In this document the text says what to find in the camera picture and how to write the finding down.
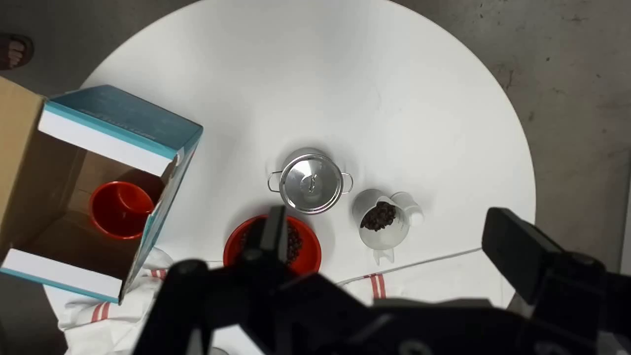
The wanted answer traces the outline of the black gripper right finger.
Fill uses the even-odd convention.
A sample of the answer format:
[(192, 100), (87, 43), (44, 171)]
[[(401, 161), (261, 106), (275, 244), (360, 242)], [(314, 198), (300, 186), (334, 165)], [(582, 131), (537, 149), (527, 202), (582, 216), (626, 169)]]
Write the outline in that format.
[(535, 315), (600, 313), (604, 291), (598, 279), (604, 263), (565, 250), (537, 224), (507, 206), (486, 214), (484, 252), (509, 279)]

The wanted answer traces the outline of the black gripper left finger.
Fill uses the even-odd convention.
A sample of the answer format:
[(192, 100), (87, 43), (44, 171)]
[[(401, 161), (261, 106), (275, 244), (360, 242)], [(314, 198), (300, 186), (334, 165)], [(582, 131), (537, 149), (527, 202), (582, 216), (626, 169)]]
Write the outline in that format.
[(289, 226), (287, 208), (283, 204), (275, 204), (267, 218), (255, 220), (245, 240), (245, 257), (273, 257), (281, 261), (289, 259)]

